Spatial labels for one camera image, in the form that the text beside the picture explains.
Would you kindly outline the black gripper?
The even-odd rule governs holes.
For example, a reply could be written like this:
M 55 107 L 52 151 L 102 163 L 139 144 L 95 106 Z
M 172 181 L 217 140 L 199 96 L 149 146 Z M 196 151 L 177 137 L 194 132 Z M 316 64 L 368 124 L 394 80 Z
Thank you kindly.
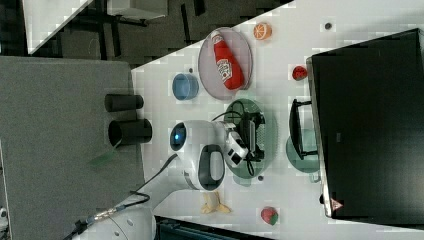
M 257 144 L 257 130 L 264 123 L 265 118 L 261 113 L 244 113 L 238 123 L 239 134 L 253 161 L 261 161 L 265 156 L 265 152 Z

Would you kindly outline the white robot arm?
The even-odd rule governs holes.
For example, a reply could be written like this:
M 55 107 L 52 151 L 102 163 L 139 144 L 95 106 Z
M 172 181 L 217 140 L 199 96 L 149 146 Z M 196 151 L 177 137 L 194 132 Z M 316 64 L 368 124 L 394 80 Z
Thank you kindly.
M 229 121 L 187 120 L 171 131 L 173 155 L 161 170 L 132 196 L 103 212 L 75 223 L 64 240 L 154 240 L 153 210 L 179 190 L 214 191 L 228 167 L 253 164 L 264 158 L 256 131 L 265 123 L 261 113 L 228 111 Z

